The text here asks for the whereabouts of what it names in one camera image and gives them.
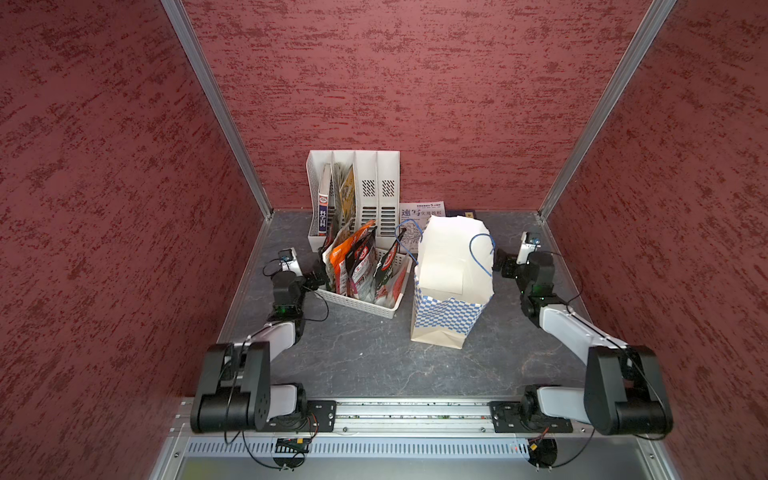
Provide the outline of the blue checkered paper bag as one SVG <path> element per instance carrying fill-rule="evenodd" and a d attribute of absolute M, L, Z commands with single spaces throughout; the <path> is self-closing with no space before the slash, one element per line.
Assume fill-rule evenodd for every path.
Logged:
<path fill-rule="evenodd" d="M 495 252 L 495 241 L 482 221 L 430 217 L 414 269 L 412 341 L 463 347 L 494 295 Z"/>

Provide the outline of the dark red condiment packet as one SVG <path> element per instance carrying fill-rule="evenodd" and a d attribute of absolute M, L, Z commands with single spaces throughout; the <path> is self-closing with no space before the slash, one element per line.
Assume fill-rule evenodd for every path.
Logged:
<path fill-rule="evenodd" d="M 394 308 L 400 298 L 410 261 L 409 256 L 399 253 L 405 233 L 405 229 L 400 231 L 393 245 L 378 262 L 375 273 L 375 305 Z"/>

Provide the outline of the orange condiment packet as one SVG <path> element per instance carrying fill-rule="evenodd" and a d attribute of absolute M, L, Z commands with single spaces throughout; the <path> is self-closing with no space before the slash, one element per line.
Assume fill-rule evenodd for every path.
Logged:
<path fill-rule="evenodd" d="M 351 237 L 347 239 L 343 245 L 338 247 L 334 252 L 335 258 L 333 264 L 336 273 L 336 291 L 335 293 L 342 296 L 348 295 L 348 267 L 347 258 L 350 257 L 358 243 L 369 233 L 372 233 L 376 228 L 376 221 L 369 220 L 357 231 L 352 233 Z"/>

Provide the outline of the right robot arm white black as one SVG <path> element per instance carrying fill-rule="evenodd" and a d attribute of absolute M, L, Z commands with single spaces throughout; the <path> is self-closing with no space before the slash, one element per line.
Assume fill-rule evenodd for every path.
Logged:
<path fill-rule="evenodd" d="M 589 424 L 604 436 L 660 440 L 671 433 L 673 413 L 656 354 L 609 335 L 557 295 L 552 253 L 527 246 L 518 256 L 500 250 L 493 269 L 515 281 L 523 315 L 586 367 L 581 388 L 527 386 L 518 407 L 525 428 L 544 432 L 563 419 Z"/>

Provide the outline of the white perforated plastic basket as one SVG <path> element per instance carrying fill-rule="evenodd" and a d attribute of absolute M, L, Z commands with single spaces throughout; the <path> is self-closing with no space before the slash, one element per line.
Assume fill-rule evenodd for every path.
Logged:
<path fill-rule="evenodd" d="M 397 254 L 390 265 L 392 275 L 385 282 L 380 294 L 375 291 L 373 277 L 370 278 L 370 289 L 364 291 L 368 295 L 362 298 L 340 295 L 324 287 L 320 287 L 317 293 L 329 303 L 392 319 L 405 297 L 412 267 L 413 259 L 409 255 Z"/>

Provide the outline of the black red condiment packet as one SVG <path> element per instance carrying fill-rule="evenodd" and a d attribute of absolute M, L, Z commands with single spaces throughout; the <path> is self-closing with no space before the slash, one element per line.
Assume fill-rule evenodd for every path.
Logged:
<path fill-rule="evenodd" d="M 347 258 L 348 295 L 364 302 L 372 302 L 375 295 L 374 277 L 378 262 L 376 231 L 377 227 L 358 243 L 354 253 Z"/>

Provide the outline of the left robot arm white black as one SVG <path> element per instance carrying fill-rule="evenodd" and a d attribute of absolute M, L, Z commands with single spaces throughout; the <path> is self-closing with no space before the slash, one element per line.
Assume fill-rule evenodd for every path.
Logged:
<path fill-rule="evenodd" d="M 196 434 L 320 429 L 300 383 L 273 384 L 271 363 L 301 339 L 306 279 L 295 272 L 271 276 L 273 310 L 255 333 L 208 348 L 190 414 Z"/>

